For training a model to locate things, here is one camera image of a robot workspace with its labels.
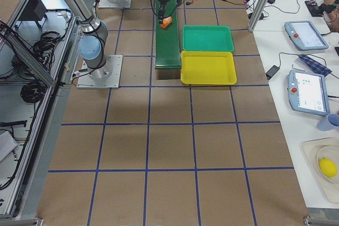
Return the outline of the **yellow plastic tray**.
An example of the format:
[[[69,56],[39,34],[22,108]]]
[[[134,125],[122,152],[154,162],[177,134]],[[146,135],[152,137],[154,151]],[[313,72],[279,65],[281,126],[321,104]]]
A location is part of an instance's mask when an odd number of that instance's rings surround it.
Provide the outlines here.
[[[227,51],[182,51],[181,82],[188,85],[234,85],[234,57]]]

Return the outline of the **yellow lemon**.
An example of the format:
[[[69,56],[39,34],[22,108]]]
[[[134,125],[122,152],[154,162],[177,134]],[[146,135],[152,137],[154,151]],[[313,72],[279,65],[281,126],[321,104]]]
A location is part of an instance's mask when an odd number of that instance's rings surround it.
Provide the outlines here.
[[[318,162],[320,171],[328,178],[335,177],[337,175],[337,167],[333,161],[328,158],[322,158]]]

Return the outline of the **blue teach pendant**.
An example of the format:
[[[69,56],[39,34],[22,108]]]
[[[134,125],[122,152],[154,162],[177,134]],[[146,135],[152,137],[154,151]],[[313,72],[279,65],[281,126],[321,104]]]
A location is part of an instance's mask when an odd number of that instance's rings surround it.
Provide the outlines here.
[[[301,51],[329,48],[329,45],[311,21],[285,22],[284,28],[290,40]]]
[[[326,116],[330,113],[325,77],[307,71],[288,74],[288,98],[293,110]]]

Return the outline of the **orange cylinder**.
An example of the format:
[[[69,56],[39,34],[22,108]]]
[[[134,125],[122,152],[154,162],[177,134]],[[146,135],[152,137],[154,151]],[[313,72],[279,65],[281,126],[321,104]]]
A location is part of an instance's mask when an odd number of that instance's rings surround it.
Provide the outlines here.
[[[160,24],[160,27],[165,29],[169,25],[171,25],[172,22],[173,22],[173,18],[171,16],[164,18],[162,24]]]

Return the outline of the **green plastic tray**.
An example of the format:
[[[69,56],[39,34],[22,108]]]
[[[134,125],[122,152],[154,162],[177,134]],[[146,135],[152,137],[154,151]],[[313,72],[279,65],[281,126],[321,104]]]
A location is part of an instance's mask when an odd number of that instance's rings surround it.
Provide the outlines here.
[[[234,43],[228,26],[185,25],[182,28],[183,50],[233,52]]]

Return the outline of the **beige tray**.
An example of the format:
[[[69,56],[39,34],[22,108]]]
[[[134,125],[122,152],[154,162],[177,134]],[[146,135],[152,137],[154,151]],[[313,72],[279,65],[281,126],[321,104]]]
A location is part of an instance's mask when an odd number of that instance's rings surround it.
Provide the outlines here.
[[[302,150],[326,199],[337,204],[338,138],[306,141]]]

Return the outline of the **blue teach pendant near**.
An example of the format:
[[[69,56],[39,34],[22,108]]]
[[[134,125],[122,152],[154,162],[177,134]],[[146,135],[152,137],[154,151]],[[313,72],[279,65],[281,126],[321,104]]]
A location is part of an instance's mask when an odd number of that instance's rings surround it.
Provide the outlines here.
[[[293,110],[326,116],[330,113],[325,77],[307,71],[288,74],[288,98]]]

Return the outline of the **light blue mug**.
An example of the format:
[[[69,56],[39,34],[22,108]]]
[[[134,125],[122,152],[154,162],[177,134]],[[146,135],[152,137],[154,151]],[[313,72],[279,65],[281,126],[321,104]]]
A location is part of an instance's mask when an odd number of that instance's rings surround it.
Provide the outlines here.
[[[338,128],[338,115],[331,113],[325,116],[317,124],[317,129],[320,131],[330,131]]]

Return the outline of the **blue plaid cloth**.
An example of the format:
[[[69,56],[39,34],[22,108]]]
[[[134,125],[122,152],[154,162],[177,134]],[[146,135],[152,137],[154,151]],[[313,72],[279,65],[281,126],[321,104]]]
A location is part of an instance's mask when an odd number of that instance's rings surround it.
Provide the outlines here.
[[[320,62],[313,60],[307,55],[301,54],[298,56],[299,59],[305,63],[314,73],[321,74],[323,76],[327,76],[332,73],[332,71],[327,68],[325,65],[321,64]]]

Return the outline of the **white bowl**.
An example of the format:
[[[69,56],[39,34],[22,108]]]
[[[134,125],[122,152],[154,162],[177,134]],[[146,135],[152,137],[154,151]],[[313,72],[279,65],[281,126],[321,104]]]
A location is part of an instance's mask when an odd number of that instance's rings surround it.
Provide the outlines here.
[[[338,146],[324,146],[317,153],[318,169],[331,183],[338,184]]]

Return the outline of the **black power adapter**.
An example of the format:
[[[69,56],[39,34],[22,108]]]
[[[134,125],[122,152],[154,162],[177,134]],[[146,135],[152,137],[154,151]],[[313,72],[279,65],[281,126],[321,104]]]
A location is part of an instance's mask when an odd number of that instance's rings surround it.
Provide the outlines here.
[[[273,65],[265,74],[267,80],[270,80],[278,71],[280,70],[279,66]]]

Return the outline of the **green conveyor belt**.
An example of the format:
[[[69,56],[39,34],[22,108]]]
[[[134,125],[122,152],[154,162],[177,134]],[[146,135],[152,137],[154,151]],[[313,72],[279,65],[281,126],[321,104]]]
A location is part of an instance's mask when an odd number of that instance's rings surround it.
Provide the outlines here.
[[[175,8],[176,0],[171,0],[166,6],[165,16],[169,15],[173,19],[166,28],[161,28],[156,21],[156,69],[181,68],[179,30]]]

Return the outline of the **blue teach pendant far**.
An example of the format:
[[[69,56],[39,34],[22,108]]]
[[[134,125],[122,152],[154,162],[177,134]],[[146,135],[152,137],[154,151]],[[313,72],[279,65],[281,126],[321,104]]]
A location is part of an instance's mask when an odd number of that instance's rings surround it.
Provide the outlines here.
[[[285,22],[284,28],[290,40],[301,51],[329,48],[329,45],[311,21]]]

